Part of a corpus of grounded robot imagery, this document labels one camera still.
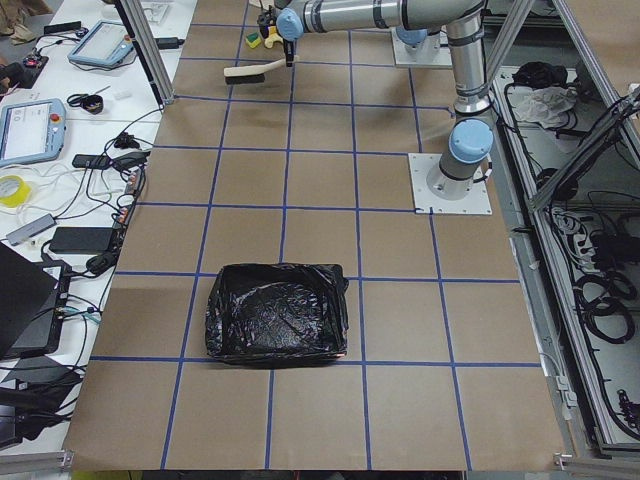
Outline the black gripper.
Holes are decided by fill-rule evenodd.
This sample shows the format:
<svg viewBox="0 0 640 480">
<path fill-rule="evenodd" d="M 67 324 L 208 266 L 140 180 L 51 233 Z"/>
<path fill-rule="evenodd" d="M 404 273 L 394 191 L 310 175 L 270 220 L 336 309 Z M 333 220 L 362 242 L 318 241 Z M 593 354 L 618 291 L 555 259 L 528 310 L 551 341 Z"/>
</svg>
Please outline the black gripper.
<svg viewBox="0 0 640 480">
<path fill-rule="evenodd" d="M 257 19 L 259 32 L 262 36 L 270 35 L 270 28 L 275 25 L 275 17 L 270 13 L 261 13 Z"/>
<path fill-rule="evenodd" d="M 295 58 L 295 43 L 289 40 L 283 40 L 283 52 L 285 55 L 284 65 L 292 67 L 294 65 Z"/>
</svg>

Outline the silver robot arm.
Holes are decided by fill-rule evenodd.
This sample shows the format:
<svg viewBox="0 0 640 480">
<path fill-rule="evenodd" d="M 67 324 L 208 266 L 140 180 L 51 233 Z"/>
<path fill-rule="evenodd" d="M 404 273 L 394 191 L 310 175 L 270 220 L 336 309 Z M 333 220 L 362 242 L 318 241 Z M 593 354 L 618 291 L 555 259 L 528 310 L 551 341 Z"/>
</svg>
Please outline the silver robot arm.
<svg viewBox="0 0 640 480">
<path fill-rule="evenodd" d="M 285 54 L 288 55 L 294 48 L 294 43 L 304 34 L 301 20 L 296 14 L 289 11 L 276 17 L 271 10 L 262 11 L 257 19 L 258 33 L 251 33 L 246 37 L 247 45 L 254 49 L 260 43 L 267 49 L 272 49 L 276 44 L 281 44 Z M 429 38 L 427 29 L 406 30 L 402 26 L 390 29 L 394 39 L 400 41 L 407 49 L 417 49 L 421 47 Z"/>
<path fill-rule="evenodd" d="M 488 156 L 493 134 L 482 120 L 490 107 L 483 54 L 480 1 L 277 1 L 276 26 L 287 41 L 305 33 L 363 28 L 419 31 L 446 29 L 457 94 L 457 114 L 447 150 L 427 175 L 427 186 L 446 200 L 464 198 L 479 165 Z"/>
</svg>

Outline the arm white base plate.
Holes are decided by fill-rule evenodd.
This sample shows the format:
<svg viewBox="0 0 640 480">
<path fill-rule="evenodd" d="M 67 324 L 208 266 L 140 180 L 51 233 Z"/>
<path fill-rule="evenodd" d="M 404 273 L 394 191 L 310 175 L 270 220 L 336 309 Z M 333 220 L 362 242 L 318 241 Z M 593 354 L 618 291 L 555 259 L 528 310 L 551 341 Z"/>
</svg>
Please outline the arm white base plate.
<svg viewBox="0 0 640 480">
<path fill-rule="evenodd" d="M 417 49 L 407 49 L 392 36 L 394 63 L 400 68 L 452 69 L 451 53 L 443 29 L 428 30 L 429 38 Z"/>
<path fill-rule="evenodd" d="M 481 166 L 467 180 L 453 180 L 440 169 L 440 154 L 409 153 L 416 214 L 489 216 L 492 207 Z"/>
</svg>

